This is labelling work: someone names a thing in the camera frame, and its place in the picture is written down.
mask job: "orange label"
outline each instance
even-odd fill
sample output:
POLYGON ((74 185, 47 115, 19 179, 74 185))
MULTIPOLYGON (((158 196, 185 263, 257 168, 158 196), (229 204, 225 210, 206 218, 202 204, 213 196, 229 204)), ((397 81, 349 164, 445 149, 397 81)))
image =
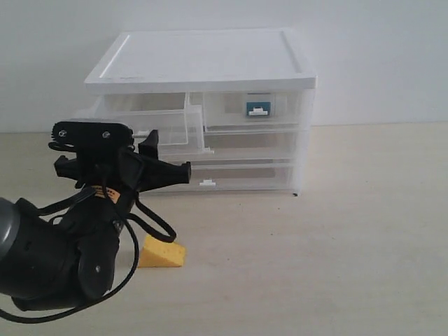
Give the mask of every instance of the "orange label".
MULTIPOLYGON (((92 187, 97 191, 95 194, 96 197, 105 198, 103 188, 100 185, 92 185, 92 187)), ((116 204, 118 202, 118 198, 120 198, 120 193, 110 188, 106 188, 106 191, 109 198, 116 204)))

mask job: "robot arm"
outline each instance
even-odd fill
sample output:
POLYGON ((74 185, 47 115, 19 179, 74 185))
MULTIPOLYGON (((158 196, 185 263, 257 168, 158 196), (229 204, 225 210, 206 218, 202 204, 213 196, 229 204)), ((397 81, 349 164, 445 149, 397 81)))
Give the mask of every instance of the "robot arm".
POLYGON ((19 323, 54 321, 100 303, 117 293, 132 277, 139 257, 138 241, 128 223, 136 221, 148 234, 164 242, 175 231, 139 201, 139 193, 188 183, 187 162, 176 166, 158 160, 158 133, 152 131, 134 152, 132 131, 111 122, 59 122, 53 127, 58 176, 76 180, 81 191, 51 206, 37 209, 25 199, 15 204, 0 198, 0 293, 11 296, 22 311, 66 309, 43 318, 26 318, 0 311, 0 317, 19 323), (138 216, 136 205, 167 231, 162 234, 138 216), (41 216, 67 209, 59 224, 41 216), (135 261, 126 279, 111 290, 119 236, 129 230, 135 261))

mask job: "black wire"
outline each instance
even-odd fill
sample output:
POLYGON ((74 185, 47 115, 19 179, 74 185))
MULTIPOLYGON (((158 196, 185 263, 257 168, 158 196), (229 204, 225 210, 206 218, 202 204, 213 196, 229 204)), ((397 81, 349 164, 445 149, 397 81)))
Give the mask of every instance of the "black wire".
POLYGON ((137 239, 137 236, 135 235, 135 231, 134 231, 134 229, 132 229, 132 226, 130 225, 130 223, 127 221, 126 218, 124 218, 121 215, 116 204, 109 197, 107 190, 106 190, 106 179, 105 178, 103 179, 102 190, 103 190, 103 193, 104 193, 104 196, 106 197, 106 199, 109 200, 111 202, 111 204, 113 205, 113 209, 116 212, 117 216, 120 218, 120 220, 123 221, 125 227, 127 228, 127 231, 129 232, 129 234, 132 238, 132 242, 134 243, 134 262, 132 263, 131 270, 129 271, 127 276, 123 279, 123 281, 121 281, 121 283, 117 287, 115 287, 115 289, 113 289, 111 292, 105 294, 105 296, 102 296, 99 299, 90 301, 89 303, 83 304, 79 307, 75 307, 75 308, 63 311, 62 313, 53 314, 53 315, 49 315, 49 316, 43 316, 43 317, 23 317, 23 316, 17 316, 17 315, 10 314, 7 311, 0 309, 0 317, 1 318, 6 319, 11 322, 23 323, 23 324, 38 324, 38 323, 45 323, 45 322, 60 320, 60 319, 63 319, 64 317, 68 317, 70 315, 78 313, 84 309, 98 305, 99 303, 113 297, 116 293, 121 291, 123 289, 123 287, 125 287, 127 285, 127 283, 130 281, 130 279, 134 276, 134 273, 137 269, 137 265, 139 264, 139 254, 140 254, 139 240, 137 239))

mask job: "white top lid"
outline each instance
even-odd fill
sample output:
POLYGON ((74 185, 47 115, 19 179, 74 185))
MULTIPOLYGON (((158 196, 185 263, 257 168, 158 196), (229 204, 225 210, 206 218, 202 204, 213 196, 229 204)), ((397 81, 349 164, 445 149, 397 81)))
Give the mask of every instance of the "white top lid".
POLYGON ((122 33, 86 78, 96 95, 301 90, 316 74, 292 29, 122 33))

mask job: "black cable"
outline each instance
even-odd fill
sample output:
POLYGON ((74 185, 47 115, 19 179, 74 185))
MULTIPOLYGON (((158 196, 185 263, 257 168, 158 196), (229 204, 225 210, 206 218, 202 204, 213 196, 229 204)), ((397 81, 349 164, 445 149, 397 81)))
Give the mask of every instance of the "black cable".
POLYGON ((151 218, 154 222, 156 222, 163 230, 167 232, 168 235, 162 234, 152 228, 149 224, 145 223, 140 217, 137 215, 134 215, 133 213, 130 213, 133 218, 131 218, 133 221, 135 221, 137 224, 140 225, 140 227, 145 230, 148 234, 153 236, 154 238, 160 240, 161 242, 165 243, 172 243, 177 237, 176 231, 171 227, 170 224, 165 222, 163 218, 161 218, 159 215, 157 215, 154 211, 149 209, 147 206, 143 205, 140 202, 139 194, 137 193, 135 195, 135 205, 137 206, 137 209, 143 212, 147 217, 151 218))
POLYGON ((132 238, 132 242, 134 243, 134 262, 132 263, 131 270, 129 271, 127 276, 123 279, 123 281, 121 281, 121 283, 117 287, 115 287, 115 289, 113 289, 111 292, 105 294, 105 296, 102 296, 99 299, 90 301, 89 303, 83 304, 79 307, 75 307, 75 308, 63 311, 62 313, 53 314, 53 315, 49 315, 49 316, 43 316, 43 317, 23 317, 23 316, 17 316, 17 315, 10 314, 7 311, 0 309, 0 317, 1 318, 6 319, 11 322, 23 323, 23 324, 38 324, 38 323, 45 323, 45 322, 60 320, 60 319, 63 319, 64 317, 68 317, 70 315, 78 313, 84 309, 98 305, 99 303, 113 297, 116 293, 121 291, 123 289, 123 287, 125 287, 127 285, 127 283, 130 281, 130 279, 134 276, 134 273, 137 269, 137 265, 139 264, 139 254, 140 254, 139 240, 137 239, 137 236, 135 235, 135 231, 134 231, 134 229, 132 229, 132 226, 130 225, 130 223, 127 221, 126 218, 124 218, 121 215, 116 204, 109 197, 107 190, 106 190, 106 179, 103 179, 102 190, 103 190, 103 193, 104 193, 106 199, 108 199, 112 203, 113 209, 116 212, 117 216, 120 218, 120 220, 123 221, 125 227, 127 228, 127 231, 129 232, 129 234, 132 238))

